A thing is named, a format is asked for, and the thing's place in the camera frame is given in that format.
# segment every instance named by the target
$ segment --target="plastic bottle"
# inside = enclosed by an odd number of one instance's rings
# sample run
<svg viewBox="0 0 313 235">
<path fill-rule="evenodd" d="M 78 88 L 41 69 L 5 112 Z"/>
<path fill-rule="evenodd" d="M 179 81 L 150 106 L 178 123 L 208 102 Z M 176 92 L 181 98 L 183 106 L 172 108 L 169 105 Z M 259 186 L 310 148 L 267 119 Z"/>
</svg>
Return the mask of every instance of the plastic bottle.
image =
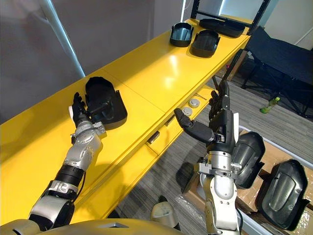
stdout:
<svg viewBox="0 0 313 235">
<path fill-rule="evenodd" d="M 272 109 L 272 107 L 274 107 L 276 104 L 278 104 L 279 100 L 280 100 L 279 97 L 276 97 L 275 99 L 270 100 L 268 102 L 268 106 L 260 109 L 261 113 L 267 114 Z"/>
</svg>

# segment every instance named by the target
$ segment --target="black cable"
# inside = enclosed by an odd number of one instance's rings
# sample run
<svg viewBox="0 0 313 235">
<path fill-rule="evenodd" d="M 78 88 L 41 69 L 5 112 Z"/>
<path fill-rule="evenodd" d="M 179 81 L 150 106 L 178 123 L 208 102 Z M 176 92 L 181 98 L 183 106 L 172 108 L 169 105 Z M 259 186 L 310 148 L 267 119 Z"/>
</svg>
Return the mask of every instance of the black cable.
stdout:
<svg viewBox="0 0 313 235">
<path fill-rule="evenodd" d="M 83 187 L 84 187 L 84 184 L 85 184 L 85 179 L 86 179 L 86 172 L 84 173 L 84 178 L 83 178 L 82 186 L 80 187 L 80 189 L 79 189 L 78 194 L 76 195 L 76 197 L 73 199 L 73 203 L 76 201 L 76 199 L 78 198 L 78 196 L 79 196 L 80 193 L 82 192 Z"/>
<path fill-rule="evenodd" d="M 240 210 L 237 207 L 236 207 L 236 210 L 240 216 L 239 233 L 241 234 L 241 230 L 243 229 L 244 219 L 243 219 L 243 215 L 241 214 Z"/>
</svg>

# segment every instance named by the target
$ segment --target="yellow shelf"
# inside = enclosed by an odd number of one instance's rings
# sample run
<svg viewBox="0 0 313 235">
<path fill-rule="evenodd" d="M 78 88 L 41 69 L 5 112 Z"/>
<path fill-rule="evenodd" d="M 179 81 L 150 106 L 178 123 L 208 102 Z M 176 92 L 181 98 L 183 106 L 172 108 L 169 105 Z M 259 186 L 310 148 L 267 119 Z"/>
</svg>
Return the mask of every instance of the yellow shelf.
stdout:
<svg viewBox="0 0 313 235">
<path fill-rule="evenodd" d="M 189 22 L 195 25 L 195 33 L 201 29 L 196 21 Z M 1 224 L 27 218 L 49 181 L 54 179 L 75 129 L 67 107 L 72 104 L 75 92 L 84 97 L 90 77 L 102 76 L 120 90 L 128 118 L 125 124 L 109 130 L 102 138 L 103 149 L 89 167 L 84 190 L 76 202 L 75 222 L 100 218 L 117 205 L 174 141 L 179 129 L 172 125 L 169 139 L 163 140 L 154 151 L 147 149 L 147 139 L 248 39 L 246 35 L 236 39 L 221 36 L 216 53 L 211 58 L 199 58 L 189 54 L 189 47 L 171 46 L 166 32 L 2 124 Z M 209 90 L 199 93 L 206 97 Z M 103 196 L 100 192 L 109 186 L 116 191 L 110 191 L 107 200 L 101 201 L 97 195 Z M 95 212 L 88 211 L 88 207 L 96 208 Z"/>
<path fill-rule="evenodd" d="M 203 30 L 196 20 L 193 39 Z M 180 106 L 182 97 L 194 94 L 235 53 L 243 48 L 249 36 L 221 39 L 211 58 L 200 58 L 189 53 L 188 47 L 175 47 L 169 43 L 170 32 L 165 32 L 130 53 L 104 67 L 136 93 L 164 112 Z"/>
<path fill-rule="evenodd" d="M 197 94 L 192 98 L 195 98 L 200 101 L 200 105 L 197 108 L 192 108 L 191 119 L 194 119 L 208 104 L 209 99 L 211 98 L 212 88 L 204 86 Z M 183 107 L 189 107 L 188 102 L 182 105 Z M 160 135 L 158 138 L 153 141 L 153 143 L 146 143 L 151 149 L 153 149 L 157 154 L 161 154 L 169 145 L 179 136 L 182 132 L 182 128 L 179 126 L 176 118 L 174 118 L 169 125 L 163 125 L 159 130 Z"/>
</svg>

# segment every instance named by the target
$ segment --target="folding chair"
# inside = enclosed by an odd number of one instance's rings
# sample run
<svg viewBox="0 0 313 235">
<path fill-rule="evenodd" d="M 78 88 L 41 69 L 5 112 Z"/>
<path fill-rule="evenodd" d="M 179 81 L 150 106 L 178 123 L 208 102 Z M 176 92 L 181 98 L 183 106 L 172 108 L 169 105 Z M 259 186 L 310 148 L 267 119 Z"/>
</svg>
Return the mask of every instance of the folding chair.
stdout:
<svg viewBox="0 0 313 235">
<path fill-rule="evenodd" d="M 252 53 L 256 65 L 245 79 L 242 88 L 264 89 L 270 93 L 270 99 L 281 94 L 287 98 L 291 108 L 298 115 L 313 118 L 313 115 L 306 114 L 308 107 L 313 102 L 313 52 L 273 39 L 261 27 L 253 32 L 246 49 Z M 246 85 L 247 81 L 260 69 L 270 76 L 270 84 Z M 305 87 L 296 87 L 297 81 L 305 83 Z M 290 92 L 308 93 L 311 97 L 300 109 L 291 98 Z"/>
</svg>

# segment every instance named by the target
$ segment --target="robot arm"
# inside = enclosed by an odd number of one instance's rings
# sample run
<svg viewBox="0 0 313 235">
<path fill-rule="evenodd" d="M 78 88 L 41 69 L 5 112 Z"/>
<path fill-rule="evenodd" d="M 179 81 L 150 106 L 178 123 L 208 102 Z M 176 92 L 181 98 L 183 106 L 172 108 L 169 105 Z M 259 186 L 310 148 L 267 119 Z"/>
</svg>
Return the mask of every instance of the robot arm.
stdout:
<svg viewBox="0 0 313 235">
<path fill-rule="evenodd" d="M 209 126 L 190 120 L 180 109 L 174 113 L 184 131 L 206 143 L 207 155 L 203 162 L 195 165 L 201 174 L 201 184 L 206 196 L 205 217 L 208 234 L 239 234 L 235 209 L 237 189 L 234 184 L 235 168 L 231 154 L 238 139 L 238 118 L 229 109 L 229 87 L 226 81 L 211 93 L 209 100 Z"/>
<path fill-rule="evenodd" d="M 74 96 L 71 110 L 76 125 L 75 133 L 71 135 L 73 146 L 68 150 L 55 179 L 50 181 L 28 218 L 36 222 L 41 231 L 70 223 L 74 201 L 79 195 L 78 186 L 93 155 L 101 147 L 99 136 L 105 132 L 102 123 L 92 123 L 78 93 Z"/>
</svg>

